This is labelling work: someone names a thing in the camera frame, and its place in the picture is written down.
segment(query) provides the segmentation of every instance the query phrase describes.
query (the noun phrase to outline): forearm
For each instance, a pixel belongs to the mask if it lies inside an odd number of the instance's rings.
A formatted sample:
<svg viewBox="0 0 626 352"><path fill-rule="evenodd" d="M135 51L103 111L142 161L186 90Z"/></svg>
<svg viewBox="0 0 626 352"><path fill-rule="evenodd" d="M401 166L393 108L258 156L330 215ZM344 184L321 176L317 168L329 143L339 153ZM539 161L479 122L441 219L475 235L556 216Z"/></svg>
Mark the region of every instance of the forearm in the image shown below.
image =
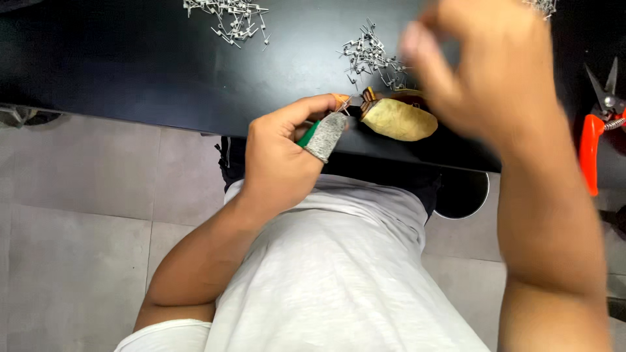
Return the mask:
<svg viewBox="0 0 626 352"><path fill-rule="evenodd" d="M603 299L600 224L563 115L502 153L498 240L510 278Z"/></svg>
<svg viewBox="0 0 626 352"><path fill-rule="evenodd" d="M156 269L146 301L157 306L213 302L239 268L260 228L271 218L260 214L258 208L238 195L189 233Z"/></svg>

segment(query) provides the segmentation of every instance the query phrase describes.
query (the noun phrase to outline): black table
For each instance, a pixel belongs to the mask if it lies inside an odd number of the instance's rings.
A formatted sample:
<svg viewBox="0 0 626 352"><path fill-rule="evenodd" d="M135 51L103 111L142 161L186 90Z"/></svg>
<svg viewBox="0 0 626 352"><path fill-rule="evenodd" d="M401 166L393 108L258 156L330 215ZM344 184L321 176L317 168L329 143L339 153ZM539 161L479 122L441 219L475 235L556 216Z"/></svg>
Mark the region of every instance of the black table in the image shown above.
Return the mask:
<svg viewBox="0 0 626 352"><path fill-rule="evenodd" d="M346 59L334 50L358 37L359 26L369 16L386 50L393 52L406 22L426 4L259 2L270 9L264 19L272 37L265 52L260 32L242 49L229 46L210 29L217 28L215 16L194 9L187 18L180 0L45 0L0 14L0 102L243 137L254 118L302 96L356 93L344 74ZM572 118L584 115L581 111L593 103L583 60L596 58L590 64L602 79L612 55L626 48L624 40L606 54L587 45L605 26L588 20L574 23L572 19L580 19L591 7L581 3L562 1L553 17L558 93ZM617 2L615 6L624 8ZM609 16L617 20L623 12ZM585 32L586 26L596 32ZM617 22L613 28L616 35L607 41L626 38ZM581 32L585 35L569 35ZM444 51L455 64L458 47L446 44ZM626 75L621 77L620 86ZM363 79L357 79L359 90L366 85L387 89L379 76ZM625 157L608 139L598 154L598 183L626 187ZM336 150L472 170L498 172L501 167L480 142L461 138L445 126L429 138L404 143L353 121Z"/></svg>

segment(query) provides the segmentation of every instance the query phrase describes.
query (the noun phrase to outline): blurred hand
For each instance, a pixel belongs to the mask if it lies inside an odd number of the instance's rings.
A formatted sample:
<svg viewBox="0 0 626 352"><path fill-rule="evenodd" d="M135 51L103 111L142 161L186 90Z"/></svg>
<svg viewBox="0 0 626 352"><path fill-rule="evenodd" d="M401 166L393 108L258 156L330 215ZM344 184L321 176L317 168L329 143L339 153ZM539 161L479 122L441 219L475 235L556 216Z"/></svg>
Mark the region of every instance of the blurred hand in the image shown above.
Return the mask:
<svg viewBox="0 0 626 352"><path fill-rule="evenodd" d="M435 33L460 42L457 72ZM550 27L521 1L440 0L409 23L401 51L436 116L500 152L567 125L555 93Z"/></svg>
<svg viewBox="0 0 626 352"><path fill-rule="evenodd" d="M296 129L341 106L344 95L303 98L250 124L245 150L245 180L240 199L267 219L302 202L324 163L296 145Z"/></svg>

